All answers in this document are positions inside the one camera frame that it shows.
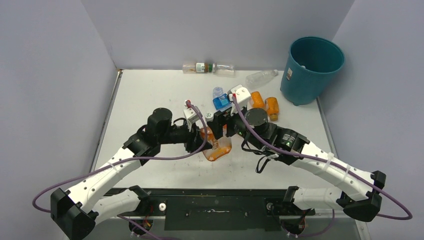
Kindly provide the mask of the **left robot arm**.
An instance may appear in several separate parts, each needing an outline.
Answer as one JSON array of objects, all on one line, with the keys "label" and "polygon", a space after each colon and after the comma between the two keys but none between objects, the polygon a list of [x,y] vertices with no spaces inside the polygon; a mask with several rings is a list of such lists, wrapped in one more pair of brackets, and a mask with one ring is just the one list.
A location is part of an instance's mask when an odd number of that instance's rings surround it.
[{"label": "left robot arm", "polygon": [[78,184],[50,195],[50,216],[70,240],[82,240],[99,223],[126,212],[144,215],[149,210],[148,193],[135,185],[123,192],[105,194],[131,172],[156,160],[162,145],[183,144],[189,156],[208,147],[196,125],[202,119],[197,107],[187,104],[183,124],[172,123],[172,112],[157,108],[147,124],[125,141],[101,168],[82,177]]}]

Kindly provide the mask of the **large orange label bottle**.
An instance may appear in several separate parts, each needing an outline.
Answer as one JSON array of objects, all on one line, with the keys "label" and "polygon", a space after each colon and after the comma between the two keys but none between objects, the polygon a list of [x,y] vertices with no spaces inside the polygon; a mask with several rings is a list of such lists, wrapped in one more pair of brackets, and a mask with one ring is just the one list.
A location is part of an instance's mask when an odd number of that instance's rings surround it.
[{"label": "large orange label bottle", "polygon": [[224,125],[222,130],[223,136],[220,139],[216,139],[210,127],[207,127],[206,132],[203,128],[200,129],[201,137],[207,137],[207,142],[212,146],[211,149],[202,151],[205,158],[210,162],[214,162],[222,156],[229,154],[232,149],[232,141],[229,137],[226,137],[227,126]]}]

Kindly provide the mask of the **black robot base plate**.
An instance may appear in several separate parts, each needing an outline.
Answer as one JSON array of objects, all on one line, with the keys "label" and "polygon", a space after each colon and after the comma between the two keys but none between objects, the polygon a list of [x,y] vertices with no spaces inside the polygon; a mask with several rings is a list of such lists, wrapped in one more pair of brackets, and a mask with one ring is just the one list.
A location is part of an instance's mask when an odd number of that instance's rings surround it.
[{"label": "black robot base plate", "polygon": [[166,231],[278,231],[278,219],[289,225],[314,210],[301,210],[285,189],[167,189],[148,188],[150,195],[126,217],[164,219]]}]

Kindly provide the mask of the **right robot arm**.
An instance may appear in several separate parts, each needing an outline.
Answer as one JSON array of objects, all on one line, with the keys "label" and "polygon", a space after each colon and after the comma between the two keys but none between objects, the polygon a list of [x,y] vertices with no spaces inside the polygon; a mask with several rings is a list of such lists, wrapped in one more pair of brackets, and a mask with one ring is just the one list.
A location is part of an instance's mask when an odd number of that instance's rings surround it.
[{"label": "right robot arm", "polygon": [[287,213],[308,209],[338,210],[362,222],[371,222],[378,215],[382,197],[376,189],[385,186],[383,172],[363,171],[342,162],[304,135],[269,122],[266,111],[261,108],[243,108],[243,118],[231,111],[229,108],[206,114],[206,123],[216,139],[238,135],[244,144],[253,147],[246,147],[244,151],[303,169],[332,185],[327,188],[288,187],[282,201]]}]

